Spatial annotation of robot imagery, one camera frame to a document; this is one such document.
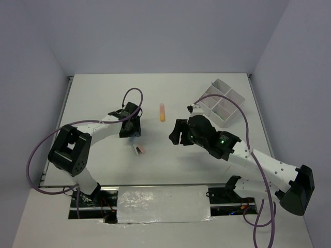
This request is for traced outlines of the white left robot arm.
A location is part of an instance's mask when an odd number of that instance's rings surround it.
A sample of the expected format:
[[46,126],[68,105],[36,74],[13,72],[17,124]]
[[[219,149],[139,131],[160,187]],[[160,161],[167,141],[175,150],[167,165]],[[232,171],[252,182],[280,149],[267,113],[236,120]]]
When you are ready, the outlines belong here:
[[106,194],[87,169],[90,148],[112,135],[120,138],[141,136],[141,114],[141,108],[128,102],[123,109],[108,113],[100,121],[77,127],[65,125],[60,129],[48,160],[70,175],[79,186],[79,198],[88,205],[99,204]]

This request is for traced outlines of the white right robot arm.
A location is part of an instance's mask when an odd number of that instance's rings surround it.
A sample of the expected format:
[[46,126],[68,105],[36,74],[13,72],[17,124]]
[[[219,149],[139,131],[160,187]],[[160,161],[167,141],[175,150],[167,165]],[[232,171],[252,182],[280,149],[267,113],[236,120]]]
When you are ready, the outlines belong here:
[[279,201],[281,207],[291,214],[305,214],[315,190],[313,171],[309,166],[288,165],[258,150],[249,149],[247,143],[238,136],[216,130],[202,115],[177,119],[169,140],[174,145],[198,145],[216,159],[225,160],[262,176],[261,182],[247,179],[240,174],[231,176],[225,189],[228,201],[266,197]]

